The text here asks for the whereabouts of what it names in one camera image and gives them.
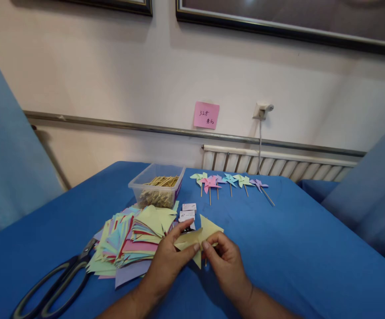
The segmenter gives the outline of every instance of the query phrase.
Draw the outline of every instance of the white wall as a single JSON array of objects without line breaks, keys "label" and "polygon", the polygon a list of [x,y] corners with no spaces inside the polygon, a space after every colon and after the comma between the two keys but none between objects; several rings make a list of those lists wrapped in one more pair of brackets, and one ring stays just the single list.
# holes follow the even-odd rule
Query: white wall
[{"label": "white wall", "polygon": [[[151,19],[0,0],[0,68],[21,107],[194,129],[195,102],[209,101],[216,132],[258,136],[261,100],[275,105],[267,139],[368,151],[385,133],[385,56],[178,23],[175,1],[153,5]],[[200,140],[40,129],[72,184],[116,160],[201,161]]]}]

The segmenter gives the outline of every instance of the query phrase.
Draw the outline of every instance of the hand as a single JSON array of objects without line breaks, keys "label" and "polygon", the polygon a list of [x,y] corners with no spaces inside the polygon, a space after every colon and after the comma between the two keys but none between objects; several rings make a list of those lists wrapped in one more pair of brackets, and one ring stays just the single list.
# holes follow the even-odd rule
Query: hand
[{"label": "hand", "polygon": [[181,232],[190,226],[193,221],[192,218],[179,223],[160,241],[150,268],[139,284],[140,289],[154,292],[157,298],[163,297],[169,291],[182,267],[200,249],[200,245],[197,243],[178,252],[173,245]]},{"label": "hand", "polygon": [[238,246],[220,231],[203,241],[202,246],[225,295],[234,305],[247,303],[253,285],[244,272]]}]

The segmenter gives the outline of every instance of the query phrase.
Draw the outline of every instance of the clear plastic container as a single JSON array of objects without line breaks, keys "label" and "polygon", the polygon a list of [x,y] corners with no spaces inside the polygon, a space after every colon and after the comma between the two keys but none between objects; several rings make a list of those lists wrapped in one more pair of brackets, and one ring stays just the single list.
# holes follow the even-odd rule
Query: clear plastic container
[{"label": "clear plastic container", "polygon": [[[131,180],[128,187],[134,191],[136,202],[140,208],[148,205],[173,208],[181,189],[184,173],[185,167],[182,166],[153,163]],[[144,185],[158,176],[179,176],[179,178],[173,187]]]}]

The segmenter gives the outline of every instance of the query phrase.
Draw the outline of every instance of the electrical cord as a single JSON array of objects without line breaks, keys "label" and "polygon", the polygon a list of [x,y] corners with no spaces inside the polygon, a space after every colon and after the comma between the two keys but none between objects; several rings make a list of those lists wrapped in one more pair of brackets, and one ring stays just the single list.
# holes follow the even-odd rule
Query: electrical cord
[{"label": "electrical cord", "polygon": [[262,147],[262,120],[259,121],[259,161],[258,161],[258,172],[256,175],[260,175],[260,149]]}]

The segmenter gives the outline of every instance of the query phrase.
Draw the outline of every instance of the scissors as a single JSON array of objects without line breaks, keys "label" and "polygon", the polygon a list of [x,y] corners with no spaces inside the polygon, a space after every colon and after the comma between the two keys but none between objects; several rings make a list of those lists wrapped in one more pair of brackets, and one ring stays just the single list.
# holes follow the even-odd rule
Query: scissors
[{"label": "scissors", "polygon": [[[88,282],[89,277],[92,273],[85,273],[85,277],[83,278],[82,283],[77,288],[75,293],[70,297],[70,299],[58,310],[54,312],[49,312],[51,306],[58,299],[58,297],[63,293],[63,291],[67,288],[67,286],[72,281],[73,277],[77,274],[77,272],[85,268],[86,265],[91,260],[89,256],[89,251],[97,242],[96,239],[91,239],[80,255],[73,256],[68,261],[63,262],[61,265],[57,266],[53,270],[51,270],[45,277],[43,277],[35,286],[30,289],[30,291],[21,299],[14,312],[11,315],[11,319],[33,319],[36,317],[46,318],[46,319],[54,319],[60,317],[75,301],[75,299],[82,292],[86,283]],[[48,290],[45,296],[42,298],[39,305],[36,306],[31,312],[22,315],[24,307],[30,298],[35,294],[35,292],[54,274],[59,271],[64,270],[57,281],[52,285],[52,287]]]}]

